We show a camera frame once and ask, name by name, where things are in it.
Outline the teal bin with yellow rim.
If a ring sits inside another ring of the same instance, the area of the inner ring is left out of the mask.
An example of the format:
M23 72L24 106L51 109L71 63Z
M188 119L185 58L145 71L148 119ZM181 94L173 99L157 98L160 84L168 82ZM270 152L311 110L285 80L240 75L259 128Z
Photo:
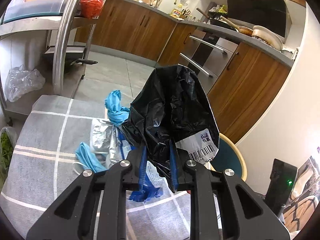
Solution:
M222 133L220 133L219 150L210 164L218 172L230 168L243 181L247 179L247 166L242 154L236 145Z

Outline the wooden kitchen cabinets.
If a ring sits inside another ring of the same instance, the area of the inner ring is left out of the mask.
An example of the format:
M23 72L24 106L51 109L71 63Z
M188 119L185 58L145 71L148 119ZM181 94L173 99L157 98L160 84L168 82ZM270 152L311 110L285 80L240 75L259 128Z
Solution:
M181 52L196 27L129 0L106 0L95 30L78 29L76 40L150 61L158 68L183 62ZM233 143L258 121L280 91L289 68L241 42L208 90L218 128Z

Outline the black frying pan on rack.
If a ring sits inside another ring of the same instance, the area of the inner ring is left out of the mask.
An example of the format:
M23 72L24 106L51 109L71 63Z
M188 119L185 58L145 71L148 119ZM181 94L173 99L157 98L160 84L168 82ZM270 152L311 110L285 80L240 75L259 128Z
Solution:
M50 46L43 54L43 58L50 63L53 63L55 46ZM69 72L73 67L79 64L94 65L98 61L84 59L84 46L68 46L65 55L65 73Z

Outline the kitchen faucet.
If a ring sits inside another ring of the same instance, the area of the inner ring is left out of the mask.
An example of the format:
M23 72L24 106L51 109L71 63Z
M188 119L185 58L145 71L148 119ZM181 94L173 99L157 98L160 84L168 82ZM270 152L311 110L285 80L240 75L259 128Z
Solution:
M149 6L158 8L160 1L161 0L150 0Z

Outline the black plastic bag with label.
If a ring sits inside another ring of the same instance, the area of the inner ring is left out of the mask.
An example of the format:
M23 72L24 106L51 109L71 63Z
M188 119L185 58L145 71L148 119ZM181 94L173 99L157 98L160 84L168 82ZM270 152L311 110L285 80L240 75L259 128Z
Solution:
M179 149L201 164L219 150L219 129L206 93L197 75L180 65L153 70L120 129L131 145L146 145L147 159L171 190L170 140L176 146L177 168L183 158Z

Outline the stainless steel shelf rack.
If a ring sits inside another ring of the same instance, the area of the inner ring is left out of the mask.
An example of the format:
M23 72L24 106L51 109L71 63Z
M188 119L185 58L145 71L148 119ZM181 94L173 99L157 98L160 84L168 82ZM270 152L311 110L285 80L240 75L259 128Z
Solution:
M80 0L7 0L1 10L1 110L6 122L24 120L42 95L72 98L87 64L79 64L65 73L65 55L72 30L89 27L94 31L98 17L81 15ZM91 38L83 45L88 59ZM53 63L43 58L55 46ZM7 100L5 82L11 68L23 65L37 69L46 79L40 90L23 95L16 102Z

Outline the grey checked floor mat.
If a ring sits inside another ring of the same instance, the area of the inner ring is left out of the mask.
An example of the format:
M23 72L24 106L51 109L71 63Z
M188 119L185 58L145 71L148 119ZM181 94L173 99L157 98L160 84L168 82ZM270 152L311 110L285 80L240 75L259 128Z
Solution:
M43 95L33 105L13 152L1 190L1 208L22 236L78 176L75 151L89 143L93 119L106 119L103 103ZM126 203L128 239L188 239L190 196L172 193L152 164L147 175L163 194Z

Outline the blue crumpled plastic bag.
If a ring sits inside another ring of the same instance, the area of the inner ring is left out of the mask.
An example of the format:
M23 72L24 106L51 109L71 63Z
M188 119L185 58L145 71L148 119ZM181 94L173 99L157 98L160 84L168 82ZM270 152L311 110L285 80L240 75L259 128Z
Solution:
M105 99L105 107L108 119L117 127L129 117L130 109L121 105L120 90L113 90L108 94Z

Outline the bag of green vegetables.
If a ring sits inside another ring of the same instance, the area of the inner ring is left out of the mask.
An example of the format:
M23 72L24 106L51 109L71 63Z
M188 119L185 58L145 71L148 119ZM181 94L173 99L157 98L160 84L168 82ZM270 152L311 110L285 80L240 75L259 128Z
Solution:
M7 179L9 166L12 159L13 151L17 142L17 134L13 127L5 126L1 129L1 146L0 146L0 173L1 189Z

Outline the white pot on counter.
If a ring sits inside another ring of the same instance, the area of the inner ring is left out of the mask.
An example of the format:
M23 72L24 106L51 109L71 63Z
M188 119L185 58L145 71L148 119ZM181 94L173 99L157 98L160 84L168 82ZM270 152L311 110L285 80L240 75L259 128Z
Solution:
M263 26L255 25L253 27L252 37L266 42L266 44L278 51L283 49L283 42L280 37Z

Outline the black device with green light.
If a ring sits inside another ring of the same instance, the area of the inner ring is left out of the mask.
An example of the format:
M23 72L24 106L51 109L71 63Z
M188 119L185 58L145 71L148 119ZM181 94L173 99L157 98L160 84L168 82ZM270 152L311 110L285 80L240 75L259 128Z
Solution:
M270 175L270 184L264 202L280 218L291 196L297 175L297 167L274 159Z

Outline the stainless steel oven drawers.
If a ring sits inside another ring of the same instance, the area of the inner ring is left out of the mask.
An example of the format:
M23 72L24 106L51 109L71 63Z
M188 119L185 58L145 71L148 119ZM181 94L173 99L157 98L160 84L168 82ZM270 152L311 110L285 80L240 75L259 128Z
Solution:
M178 64L193 70L208 93L237 47L238 44L231 40L196 29L185 39Z

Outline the silver foil pouch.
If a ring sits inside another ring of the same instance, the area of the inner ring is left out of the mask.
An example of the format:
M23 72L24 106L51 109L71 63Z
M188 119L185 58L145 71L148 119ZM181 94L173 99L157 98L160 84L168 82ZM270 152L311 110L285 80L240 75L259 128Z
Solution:
M120 129L103 119L92 120L89 146L106 169L126 159L132 150Z

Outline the light blue plastic glove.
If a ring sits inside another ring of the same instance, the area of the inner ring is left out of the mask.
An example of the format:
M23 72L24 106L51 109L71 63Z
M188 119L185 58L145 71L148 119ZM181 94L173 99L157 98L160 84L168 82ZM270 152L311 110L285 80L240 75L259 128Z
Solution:
M90 147L85 142L80 143L75 150L75 155L85 169L90 169L94 173L106 171L106 168L100 163L96 155L91 152Z

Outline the clear plastic bag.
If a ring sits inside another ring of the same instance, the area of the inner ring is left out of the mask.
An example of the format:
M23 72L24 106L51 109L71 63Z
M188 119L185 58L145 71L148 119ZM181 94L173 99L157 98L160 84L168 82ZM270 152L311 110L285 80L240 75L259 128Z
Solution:
M7 76L4 94L8 101L16 102L23 95L40 90L46 79L37 70L26 70L23 65L11 68Z

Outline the black range hood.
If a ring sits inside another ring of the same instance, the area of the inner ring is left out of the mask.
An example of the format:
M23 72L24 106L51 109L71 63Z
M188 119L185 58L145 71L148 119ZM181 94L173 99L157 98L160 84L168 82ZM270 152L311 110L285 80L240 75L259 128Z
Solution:
M231 19L263 26L281 37L286 35L284 0L227 0L227 7Z

